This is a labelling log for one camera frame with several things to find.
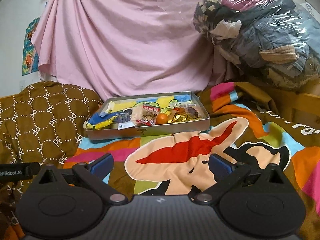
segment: magenta patch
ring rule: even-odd
[[[302,191],[316,201],[316,212],[320,215],[320,162],[311,173]]]
[[[115,162],[124,162],[127,157],[133,153],[138,148],[130,148],[130,149],[119,149],[114,151],[108,151],[108,153],[111,153],[113,156],[113,160]],[[105,155],[106,152],[87,152],[87,153],[81,153],[77,156],[73,156],[71,158],[68,158],[66,160],[66,163],[80,163],[80,162],[90,162],[97,160],[98,158]]]
[[[219,85],[214,86],[211,89],[210,99],[211,99],[211,101],[214,101],[217,98],[220,98],[224,95],[229,94],[233,90],[235,90],[235,86],[234,86],[233,82],[221,83]]]

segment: orange fruit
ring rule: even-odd
[[[164,113],[158,114],[156,118],[156,124],[166,124],[168,123],[168,116]]]

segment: blanket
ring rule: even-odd
[[[0,164],[54,163],[75,154],[85,135],[83,123],[99,109],[92,90],[56,82],[39,82],[18,95],[0,100]],[[0,239],[23,233],[14,215],[15,203],[32,180],[0,183]]]
[[[92,142],[83,138],[64,168],[105,153],[115,165],[104,179],[119,192],[196,195],[219,181],[208,167],[217,153],[253,168],[277,163],[307,208],[304,240],[320,239],[320,130],[281,118],[272,98],[249,83],[222,83],[199,94],[211,117],[208,131]]]

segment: plastic bag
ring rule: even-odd
[[[292,0],[199,0],[194,8],[195,29],[246,74],[286,89],[319,78],[320,24]]]

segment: brown blanket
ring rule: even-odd
[[[62,167],[84,135],[83,123],[101,105],[92,90],[39,82],[0,99],[0,164],[39,162]],[[13,211],[29,180],[0,184],[0,239],[21,237]]]

